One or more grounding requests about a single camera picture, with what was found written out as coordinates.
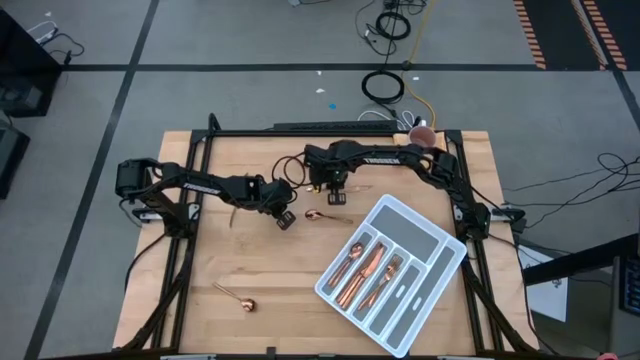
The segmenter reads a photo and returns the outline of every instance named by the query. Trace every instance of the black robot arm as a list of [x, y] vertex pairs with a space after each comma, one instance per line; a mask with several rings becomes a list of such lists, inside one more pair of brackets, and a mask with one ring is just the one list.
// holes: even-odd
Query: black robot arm
[[460, 176], [456, 157], [438, 148], [405, 146], [361, 145], [352, 140], [341, 140], [322, 149], [307, 145], [304, 164], [309, 167], [309, 178], [314, 191], [326, 185], [330, 205], [346, 203], [344, 188], [349, 172], [361, 165], [402, 165], [418, 175], [427, 184], [445, 190], [462, 215], [460, 222], [468, 236], [485, 239], [489, 234], [491, 214], [487, 207], [475, 201], [471, 184]]
[[[154, 183], [152, 174], [160, 180]], [[271, 215], [283, 230], [295, 221], [295, 216], [287, 211], [294, 192], [282, 179], [267, 184], [260, 175], [223, 178], [149, 158], [127, 160], [118, 165], [116, 194], [130, 202], [139, 200], [162, 217], [167, 235], [185, 237], [199, 209], [171, 201], [162, 193], [171, 188], [214, 195], [237, 208]]]

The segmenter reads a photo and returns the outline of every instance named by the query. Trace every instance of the wooden tabletop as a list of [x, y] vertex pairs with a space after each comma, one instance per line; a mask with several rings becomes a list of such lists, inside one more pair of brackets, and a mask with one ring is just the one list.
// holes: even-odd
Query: wooden tabletop
[[[493, 202], [501, 203], [502, 191], [488, 134], [464, 132], [463, 137], [474, 187]], [[184, 165], [189, 138], [190, 132], [165, 133], [159, 160]], [[215, 138], [209, 172], [218, 176], [262, 174], [270, 181], [271, 168], [278, 158], [298, 154], [306, 144], [326, 147], [340, 139]], [[394, 143], [392, 137], [354, 140], [362, 144]], [[404, 136], [396, 136], [396, 142], [403, 141], [406, 141]], [[301, 170], [291, 164], [289, 173], [296, 179]], [[347, 186], [353, 185], [372, 188], [348, 194], [344, 206], [329, 206], [325, 192], [313, 194], [299, 189], [297, 201], [289, 206], [298, 220], [287, 231], [280, 230], [270, 216], [244, 210], [237, 211], [230, 228], [233, 207], [216, 197], [205, 196], [180, 352], [260, 354], [265, 353], [267, 347], [275, 346], [280, 354], [387, 354], [321, 300], [313, 286], [382, 195], [395, 196], [454, 234], [449, 198], [444, 191], [423, 183], [413, 171], [396, 166], [360, 167], [347, 180]], [[166, 193], [177, 201], [178, 189]], [[349, 217], [354, 224], [308, 221], [304, 212], [311, 208]], [[162, 231], [161, 223], [144, 225], [137, 251]], [[492, 224], [491, 233], [511, 240], [507, 224]], [[157, 304], [169, 242], [167, 239], [154, 247], [134, 268], [114, 346], [130, 340]], [[527, 324], [524, 286], [514, 248], [487, 239], [485, 249], [496, 304], [525, 341], [537, 348]], [[236, 300], [217, 290], [212, 285], [214, 282], [240, 297], [254, 299], [258, 310], [244, 312]], [[485, 347], [491, 348], [486, 311], [479, 301], [478, 304]], [[171, 308], [168, 319], [172, 320], [173, 315], [174, 308]], [[164, 334], [163, 343], [168, 344], [169, 327]], [[460, 271], [438, 300], [411, 347], [411, 354], [474, 354]]]

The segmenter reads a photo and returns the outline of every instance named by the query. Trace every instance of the white plastic tray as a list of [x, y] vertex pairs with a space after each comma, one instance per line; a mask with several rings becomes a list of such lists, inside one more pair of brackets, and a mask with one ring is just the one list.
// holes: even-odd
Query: white plastic tray
[[[364, 253], [331, 288], [329, 279], [356, 242], [363, 244]], [[380, 265], [343, 310], [336, 302], [338, 294], [379, 243], [385, 247]], [[315, 292], [385, 350], [402, 358], [466, 253], [466, 246], [446, 231], [393, 196], [384, 195], [322, 274]], [[362, 299], [384, 276], [394, 255], [401, 259], [397, 273], [371, 309], [358, 310]]]

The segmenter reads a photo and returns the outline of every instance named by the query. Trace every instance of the fork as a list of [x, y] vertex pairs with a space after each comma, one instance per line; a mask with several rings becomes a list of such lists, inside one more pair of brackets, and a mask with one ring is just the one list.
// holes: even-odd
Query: fork
[[398, 271], [399, 265], [400, 265], [400, 257], [398, 257], [397, 255], [394, 255], [389, 265], [387, 265], [387, 272], [384, 274], [382, 279], [380, 279], [380, 281], [378, 282], [378, 286], [376, 286], [376, 288], [371, 292], [371, 294], [369, 294], [366, 298], [364, 298], [360, 303], [360, 305], [358, 305], [358, 311], [362, 310], [365, 306], [369, 306], [369, 307], [373, 306], [373, 304], [376, 301], [376, 298], [378, 297], [378, 294], [380, 293], [380, 290], [386, 283], [388, 283], [393, 278], [393, 276]]

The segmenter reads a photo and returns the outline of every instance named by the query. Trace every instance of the floor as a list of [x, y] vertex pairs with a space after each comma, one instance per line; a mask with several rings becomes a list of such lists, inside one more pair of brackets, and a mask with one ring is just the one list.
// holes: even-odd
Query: floor
[[[31, 145], [0, 202], [0, 357], [24, 357], [32, 336], [43, 339], [29, 349], [40, 357], [110, 350], [138, 234], [117, 207], [116, 164], [156, 156], [164, 131], [204, 128], [210, 112], [224, 129], [263, 129], [355, 120], [374, 109], [360, 82], [367, 65], [383, 59], [354, 28], [355, 12], [367, 2], [293, 8], [285, 0], [0, 0], [23, 27], [52, 19], [87, 48], [72, 62], [86, 66], [62, 75], [48, 115], [15, 120]], [[378, 11], [363, 11], [360, 27]], [[419, 17], [411, 21], [417, 26]], [[406, 59], [415, 34], [399, 43], [390, 63]], [[501, 66], [533, 64], [511, 0], [439, 1], [416, 62], [451, 65], [411, 72], [411, 86], [435, 107], [438, 128], [489, 131], [505, 188], [595, 169], [603, 152], [628, 161], [640, 155], [640, 119], [634, 121], [612, 73]], [[487, 64], [496, 66], [479, 66]], [[640, 74], [624, 77], [640, 93]], [[383, 93], [388, 85], [372, 87]], [[427, 115], [408, 97], [396, 108]], [[505, 196], [563, 202], [601, 176]], [[524, 237], [567, 251], [598, 245], [637, 231], [639, 203], [640, 191], [614, 193], [549, 216]], [[527, 210], [531, 223], [549, 209]], [[54, 274], [65, 271], [66, 281], [52, 287]], [[41, 316], [43, 304], [51, 311]], [[576, 346], [566, 351], [582, 354]]]

